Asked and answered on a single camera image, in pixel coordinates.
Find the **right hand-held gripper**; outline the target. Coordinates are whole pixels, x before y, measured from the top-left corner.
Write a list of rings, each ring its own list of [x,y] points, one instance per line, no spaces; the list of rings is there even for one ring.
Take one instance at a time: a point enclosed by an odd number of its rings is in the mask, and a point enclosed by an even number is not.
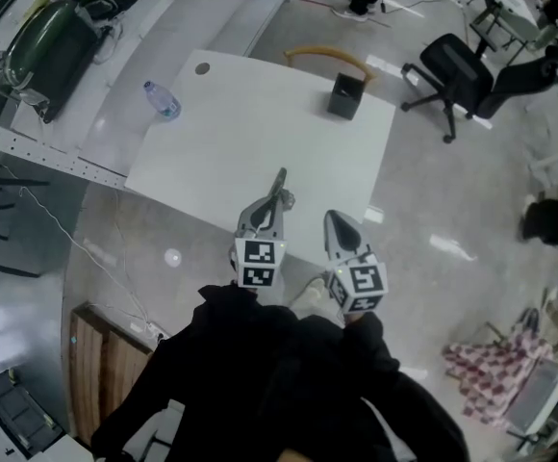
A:
[[[342,313],[373,312],[388,293],[388,275],[363,225],[329,210],[324,217],[324,246],[329,260],[326,288]]]

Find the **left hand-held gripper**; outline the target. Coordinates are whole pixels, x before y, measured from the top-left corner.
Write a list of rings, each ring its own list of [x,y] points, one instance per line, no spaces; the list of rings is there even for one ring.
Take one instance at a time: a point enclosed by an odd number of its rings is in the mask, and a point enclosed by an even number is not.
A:
[[[287,170],[281,167],[268,196],[246,207],[235,231],[230,260],[241,288],[271,288],[287,251],[284,239],[284,188]]]

